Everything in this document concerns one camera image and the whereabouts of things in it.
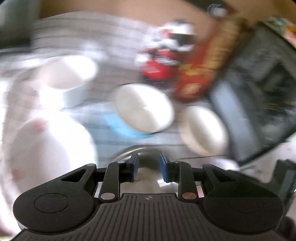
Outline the black microwave oven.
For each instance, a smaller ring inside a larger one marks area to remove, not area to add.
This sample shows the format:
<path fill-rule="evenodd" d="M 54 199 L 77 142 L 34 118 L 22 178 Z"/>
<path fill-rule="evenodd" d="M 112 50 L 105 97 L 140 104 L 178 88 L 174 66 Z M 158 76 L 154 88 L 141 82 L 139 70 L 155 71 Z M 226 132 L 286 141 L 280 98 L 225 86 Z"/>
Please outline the black microwave oven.
<path fill-rule="evenodd" d="M 258 23 L 209 93 L 227 127 L 230 156 L 245 165 L 295 133 L 295 48 Z"/>

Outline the white checkered tablecloth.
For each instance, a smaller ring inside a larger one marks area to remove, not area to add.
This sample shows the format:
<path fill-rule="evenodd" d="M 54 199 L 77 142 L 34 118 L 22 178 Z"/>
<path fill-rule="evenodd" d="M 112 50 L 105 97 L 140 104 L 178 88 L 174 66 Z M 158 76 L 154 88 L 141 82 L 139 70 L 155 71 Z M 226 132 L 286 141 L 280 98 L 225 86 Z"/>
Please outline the white checkered tablecloth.
<path fill-rule="evenodd" d="M 43 103 L 33 87 L 34 70 L 56 57 L 82 56 L 86 60 L 74 69 L 83 76 L 82 100 L 61 110 L 88 129 L 96 145 L 100 167 L 118 152 L 136 145 L 153 145 L 175 159 L 207 157 L 188 149 L 176 125 L 150 138 L 120 137 L 105 123 L 105 104 L 112 88 L 139 81 L 133 60 L 152 26 L 126 18 L 85 11 L 60 14 L 34 22 L 32 53 L 1 58 L 1 168 L 9 164 L 10 146 L 29 119 L 57 108 L 57 102 Z"/>

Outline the red white toy robot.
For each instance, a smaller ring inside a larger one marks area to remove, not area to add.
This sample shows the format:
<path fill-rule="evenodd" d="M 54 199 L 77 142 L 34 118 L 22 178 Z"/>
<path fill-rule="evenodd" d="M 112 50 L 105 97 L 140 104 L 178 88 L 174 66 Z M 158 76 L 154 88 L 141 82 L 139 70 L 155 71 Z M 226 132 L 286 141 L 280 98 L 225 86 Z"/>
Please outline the red white toy robot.
<path fill-rule="evenodd" d="M 183 19 L 154 28 L 135 58 L 142 78 L 150 83 L 172 79 L 187 54 L 192 51 L 194 40 L 194 25 Z"/>

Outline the blue enamel bowl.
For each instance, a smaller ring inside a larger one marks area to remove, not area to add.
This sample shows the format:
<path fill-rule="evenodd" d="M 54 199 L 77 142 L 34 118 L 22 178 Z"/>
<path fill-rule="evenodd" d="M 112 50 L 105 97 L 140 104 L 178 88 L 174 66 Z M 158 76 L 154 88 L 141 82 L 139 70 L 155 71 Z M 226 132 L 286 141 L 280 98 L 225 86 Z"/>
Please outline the blue enamel bowl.
<path fill-rule="evenodd" d="M 168 96 L 143 83 L 114 87 L 105 104 L 105 121 L 126 138 L 146 138 L 169 128 L 175 109 Z"/>

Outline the red snack bag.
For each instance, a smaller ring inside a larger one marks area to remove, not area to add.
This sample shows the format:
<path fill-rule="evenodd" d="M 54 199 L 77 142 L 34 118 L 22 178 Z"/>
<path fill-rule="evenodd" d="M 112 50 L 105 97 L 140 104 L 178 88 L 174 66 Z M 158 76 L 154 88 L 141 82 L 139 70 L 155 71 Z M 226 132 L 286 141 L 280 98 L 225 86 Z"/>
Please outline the red snack bag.
<path fill-rule="evenodd" d="M 173 90 L 175 99 L 192 102 L 208 91 L 234 50 L 244 23 L 243 18 L 230 16 L 215 25 L 209 37 L 179 66 Z"/>

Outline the white paper bowl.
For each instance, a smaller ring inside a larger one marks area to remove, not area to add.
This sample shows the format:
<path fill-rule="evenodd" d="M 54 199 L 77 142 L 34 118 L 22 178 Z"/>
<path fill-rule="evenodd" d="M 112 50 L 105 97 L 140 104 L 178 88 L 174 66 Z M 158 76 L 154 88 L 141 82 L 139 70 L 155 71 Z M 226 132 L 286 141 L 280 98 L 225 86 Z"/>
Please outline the white paper bowl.
<path fill-rule="evenodd" d="M 42 87 L 70 90 L 93 80 L 97 63 L 83 55 L 56 57 L 34 71 L 34 80 Z"/>

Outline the cream small bowl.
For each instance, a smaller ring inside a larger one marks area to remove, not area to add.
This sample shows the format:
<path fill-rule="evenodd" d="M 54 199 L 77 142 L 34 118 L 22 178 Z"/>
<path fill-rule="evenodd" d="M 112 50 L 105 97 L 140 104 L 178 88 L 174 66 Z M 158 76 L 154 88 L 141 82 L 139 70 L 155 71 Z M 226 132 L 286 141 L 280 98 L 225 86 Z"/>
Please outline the cream small bowl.
<path fill-rule="evenodd" d="M 183 142 L 200 156 L 226 153 L 229 134 L 219 116 L 204 106 L 188 106 L 181 111 L 178 129 Z"/>

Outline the white plate with pink pattern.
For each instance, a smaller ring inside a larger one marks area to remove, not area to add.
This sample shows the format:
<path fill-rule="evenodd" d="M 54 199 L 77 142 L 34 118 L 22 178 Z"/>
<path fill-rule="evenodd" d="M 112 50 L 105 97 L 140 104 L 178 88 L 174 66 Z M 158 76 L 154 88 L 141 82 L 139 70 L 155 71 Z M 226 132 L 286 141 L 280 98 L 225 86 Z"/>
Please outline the white plate with pink pattern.
<path fill-rule="evenodd" d="M 67 115 L 37 116 L 22 123 L 6 118 L 1 139 L 1 232 L 18 232 L 12 205 L 20 194 L 97 162 L 92 136 Z"/>

